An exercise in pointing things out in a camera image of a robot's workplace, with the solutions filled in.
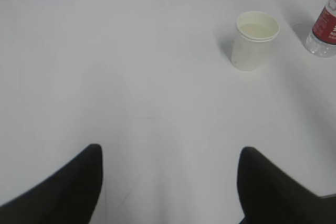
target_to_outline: plastic water bottle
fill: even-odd
[[[336,55],[336,0],[329,0],[306,40],[306,48],[320,57]]]

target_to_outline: cup rim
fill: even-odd
[[[239,27],[239,25],[238,25],[238,21],[239,21],[239,19],[241,18],[241,16],[243,16],[244,14],[247,14],[247,13],[260,13],[260,14],[263,14],[263,15],[266,15],[266,16],[270,17],[271,19],[273,19],[273,20],[276,22],[276,24],[277,24],[277,26],[278,26],[278,30],[277,30],[277,32],[276,32],[274,35],[272,35],[272,36],[270,36],[270,37],[266,37],[266,38],[255,38],[255,37],[249,36],[248,34],[246,34],[245,32],[243,32],[243,31],[241,30],[241,28]],[[261,12],[261,11],[258,11],[258,10],[250,10],[250,11],[248,11],[248,12],[243,12],[243,13],[241,13],[241,14],[237,17],[237,19],[236,19],[236,28],[237,28],[237,30],[239,31],[239,33],[240,33],[243,37],[245,37],[247,40],[249,40],[249,41],[253,41],[253,42],[269,42],[269,41],[272,41],[272,40],[274,40],[274,39],[278,36],[278,34],[279,34],[279,32],[280,32],[280,25],[279,25],[277,19],[274,18],[272,15],[270,15],[270,14],[268,14],[268,13],[264,13],[264,12]]]

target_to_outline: white paper cup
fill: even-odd
[[[253,71],[261,66],[270,52],[271,41],[280,31],[278,22],[262,12],[242,13],[236,21],[231,62],[242,71]]]

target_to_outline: white table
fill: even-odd
[[[246,145],[336,193],[336,58],[296,35],[325,1],[0,0],[0,204],[89,143],[104,151],[107,223],[238,223]],[[246,10],[281,25],[249,73],[226,56]]]

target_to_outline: table surface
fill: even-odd
[[[0,0],[0,204],[89,143],[108,223],[238,223],[254,146],[336,193],[336,58],[301,40],[327,0]],[[254,72],[228,56],[247,10],[281,26]]]

